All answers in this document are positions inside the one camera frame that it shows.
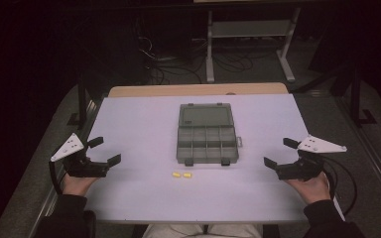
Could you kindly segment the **white metal table frame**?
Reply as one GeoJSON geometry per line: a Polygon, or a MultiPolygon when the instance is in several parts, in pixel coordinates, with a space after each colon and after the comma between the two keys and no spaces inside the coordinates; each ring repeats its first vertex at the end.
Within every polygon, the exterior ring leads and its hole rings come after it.
{"type": "Polygon", "coordinates": [[[276,50],[277,58],[288,82],[296,78],[287,60],[287,53],[297,27],[301,8],[295,8],[293,15],[287,20],[260,21],[213,21],[213,13],[208,12],[207,18],[207,50],[205,58],[206,81],[214,83],[212,40],[221,38],[245,37],[284,37],[284,44],[276,50]]]}

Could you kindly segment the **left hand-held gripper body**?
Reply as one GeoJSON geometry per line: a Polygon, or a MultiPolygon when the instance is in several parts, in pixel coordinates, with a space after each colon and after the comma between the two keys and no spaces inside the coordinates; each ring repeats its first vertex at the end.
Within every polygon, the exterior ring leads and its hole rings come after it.
{"type": "Polygon", "coordinates": [[[50,165],[57,161],[63,162],[64,170],[76,178],[105,178],[109,167],[107,163],[93,162],[87,155],[88,141],[83,142],[72,133],[63,144],[51,155],[50,165]]]}

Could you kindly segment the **black metal stand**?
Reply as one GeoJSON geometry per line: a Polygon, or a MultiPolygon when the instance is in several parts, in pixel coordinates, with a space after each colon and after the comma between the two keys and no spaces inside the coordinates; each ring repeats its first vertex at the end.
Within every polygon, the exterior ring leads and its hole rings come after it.
{"type": "Polygon", "coordinates": [[[89,94],[86,90],[85,81],[82,75],[77,80],[77,102],[78,109],[75,113],[70,115],[67,124],[81,129],[87,119],[87,108],[89,104],[89,94]]]}
{"type": "Polygon", "coordinates": [[[376,119],[368,109],[360,108],[361,81],[361,71],[355,67],[353,69],[353,77],[351,81],[350,118],[358,128],[361,128],[366,124],[377,123],[376,119]]]}

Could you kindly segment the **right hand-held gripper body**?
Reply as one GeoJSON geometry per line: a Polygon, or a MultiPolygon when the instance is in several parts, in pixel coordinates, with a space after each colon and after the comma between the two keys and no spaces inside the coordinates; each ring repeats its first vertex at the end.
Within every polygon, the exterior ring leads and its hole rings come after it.
{"type": "Polygon", "coordinates": [[[280,180],[315,178],[323,171],[324,154],[347,151],[345,146],[334,144],[313,135],[307,135],[299,143],[299,147],[295,149],[299,158],[291,164],[277,165],[276,173],[280,180]]]}

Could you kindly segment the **person's right hand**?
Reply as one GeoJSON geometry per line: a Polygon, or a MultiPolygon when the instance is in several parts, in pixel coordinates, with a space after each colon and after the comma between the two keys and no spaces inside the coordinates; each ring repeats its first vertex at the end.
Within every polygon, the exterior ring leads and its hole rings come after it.
{"type": "Polygon", "coordinates": [[[301,196],[306,204],[312,204],[322,200],[331,200],[328,179],[325,173],[320,173],[317,177],[306,181],[288,179],[286,183],[301,196]]]}

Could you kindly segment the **wooden table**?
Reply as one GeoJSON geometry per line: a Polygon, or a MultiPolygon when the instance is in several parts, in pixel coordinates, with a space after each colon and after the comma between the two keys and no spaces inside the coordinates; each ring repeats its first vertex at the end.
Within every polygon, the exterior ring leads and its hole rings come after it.
{"type": "Polygon", "coordinates": [[[108,96],[151,97],[151,96],[205,96],[205,95],[244,95],[244,94],[288,94],[281,82],[266,83],[219,83],[219,84],[178,84],[115,86],[108,96]]]}

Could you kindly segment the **grey plastic organizer box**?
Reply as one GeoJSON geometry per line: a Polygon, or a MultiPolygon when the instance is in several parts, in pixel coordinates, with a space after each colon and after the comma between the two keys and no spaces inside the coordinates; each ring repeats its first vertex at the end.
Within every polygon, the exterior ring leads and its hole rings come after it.
{"type": "Polygon", "coordinates": [[[230,166],[239,159],[238,148],[229,103],[181,105],[177,139],[179,164],[230,166]]]}

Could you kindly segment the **person's legs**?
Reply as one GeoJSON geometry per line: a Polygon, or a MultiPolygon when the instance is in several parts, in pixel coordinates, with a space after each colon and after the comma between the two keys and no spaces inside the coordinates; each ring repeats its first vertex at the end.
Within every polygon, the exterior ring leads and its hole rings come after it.
{"type": "Polygon", "coordinates": [[[142,238],[262,238],[257,224],[150,224],[142,238]]]}

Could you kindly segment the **person's left hand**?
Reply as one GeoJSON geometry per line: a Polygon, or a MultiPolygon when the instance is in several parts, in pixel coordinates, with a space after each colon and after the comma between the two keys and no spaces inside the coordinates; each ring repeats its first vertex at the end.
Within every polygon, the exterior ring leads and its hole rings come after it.
{"type": "Polygon", "coordinates": [[[63,178],[63,194],[85,196],[97,178],[76,178],[66,175],[63,178]]]}

